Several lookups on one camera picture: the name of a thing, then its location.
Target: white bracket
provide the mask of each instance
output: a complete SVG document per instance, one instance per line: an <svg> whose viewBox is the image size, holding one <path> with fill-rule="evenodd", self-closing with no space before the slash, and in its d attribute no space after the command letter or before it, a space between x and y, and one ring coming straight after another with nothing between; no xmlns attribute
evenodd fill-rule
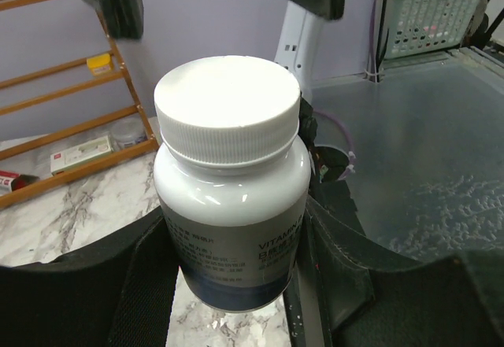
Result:
<svg viewBox="0 0 504 347"><path fill-rule="evenodd" d="M293 2L287 4L275 62L299 81L302 96L312 102L312 67L324 20Z"/></svg>

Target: wooden shelf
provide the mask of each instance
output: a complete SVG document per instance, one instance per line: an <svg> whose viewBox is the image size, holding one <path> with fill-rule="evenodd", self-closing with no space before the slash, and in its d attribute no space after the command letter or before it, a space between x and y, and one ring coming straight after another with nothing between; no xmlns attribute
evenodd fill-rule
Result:
<svg viewBox="0 0 504 347"><path fill-rule="evenodd" d="M44 2L49 0L0 0L0 11L13 9L16 7L31 5L39 2ZM127 149L114 152L106 157L99 158L95 161L88 162L78 168L74 168L73 170L69 170L67 172L63 172L56 176L53 176L49 179L41 180L37 183L33 183L25 188L16 190L10 194L6 194L0 196L0 209L5 208L9 205L15 204L19 201L23 201L29 199L30 197L34 197L37 194L41 194L43 191L55 188L56 186L60 186L61 184L72 182L73 180L83 178L86 175L90 175L94 172L98 172L100 170L110 168L115 164L120 163L121 161L125 161L131 159L133 157L137 157L140 154L144 154L149 151L156 150L158 148L158 143L150 127L149 120L143 110L142 105L140 104L139 96L136 93L135 87L133 86L132 78L129 74L128 68L124 63L124 59L120 54L119 49L117 48L116 43L110 38L105 23L102 19L102 16L98 14L98 18L100 20L100 24L103 28L103 31L106 35L106 38L109 42L110 51L108 52L110 55L114 56L118 63L118 70L103 74L101 76L97 76L89 81L83 83L77 83L75 85L62 88L60 90L56 90L50 92L48 94L40 95L35 98L31 98L22 102L14 103L12 105L7 105L0 108L0 116L6 115L8 113L14 113L16 111L20 111L22 109L26 109L27 107L32 107L34 105L39 105L41 103L54 101L59 98L63 98L70 94L75 94L76 92L91 89L93 87L100 86L104 83L108 83L111 81L115 81L118 79L123 79L128 86L129 92L131 93L132 100L134 105L127 107L125 109L120 109L116 112L109 113L108 115L100 116L96 119L86 121L84 123L75 125L70 128L66 128L62 131L57 131L52 134L37 138L35 140L31 140L24 144L20 144L18 146L14 146L7 150L0 151L0 160L5 160L6 158L15 157L18 154L25 153L29 150L37 149L42 146L46 146L47 144L51 144L52 142L56 142L62 140L63 138L68 138L70 136L79 134L84 131L89 131L90 129L102 126L104 124L113 122L115 120L119 120L123 117L139 114L143 126L147 133L147 141L142 142L138 145L131 146ZM35 79L40 79L47 76L52 76L56 73L61 73L66 70L77 68L79 66L85 65L87 61L87 57L83 57L74 61L66 62L60 65L53 66L51 68L46 68L37 72L29 73L23 76L18 76L12 79L4 80L0 82L0 90L6 89L9 87L14 87L16 85L20 85L22 83L28 83Z"/></svg>

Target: white plastic bottle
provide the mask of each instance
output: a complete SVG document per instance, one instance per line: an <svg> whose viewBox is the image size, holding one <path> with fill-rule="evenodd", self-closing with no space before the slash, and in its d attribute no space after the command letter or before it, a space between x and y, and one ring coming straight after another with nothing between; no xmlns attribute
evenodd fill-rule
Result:
<svg viewBox="0 0 504 347"><path fill-rule="evenodd" d="M154 92L154 182L187 284L226 312L274 301L291 279L310 178L300 90L256 57L208 57Z"/></svg>

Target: white cap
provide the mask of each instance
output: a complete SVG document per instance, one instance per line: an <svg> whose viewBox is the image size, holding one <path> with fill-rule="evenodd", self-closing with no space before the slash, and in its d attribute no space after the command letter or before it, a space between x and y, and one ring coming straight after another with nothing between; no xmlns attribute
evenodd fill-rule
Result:
<svg viewBox="0 0 504 347"><path fill-rule="evenodd" d="M298 133L297 79L274 62L220 56L189 62L157 83L163 142L207 167L243 167L286 152Z"/></svg>

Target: plastic basket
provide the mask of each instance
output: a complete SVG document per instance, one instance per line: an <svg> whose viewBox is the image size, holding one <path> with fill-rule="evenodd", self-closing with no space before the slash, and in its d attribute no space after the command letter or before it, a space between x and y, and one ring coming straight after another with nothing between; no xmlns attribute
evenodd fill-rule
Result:
<svg viewBox="0 0 504 347"><path fill-rule="evenodd" d="M393 0L385 58L456 46L480 0Z"/></svg>

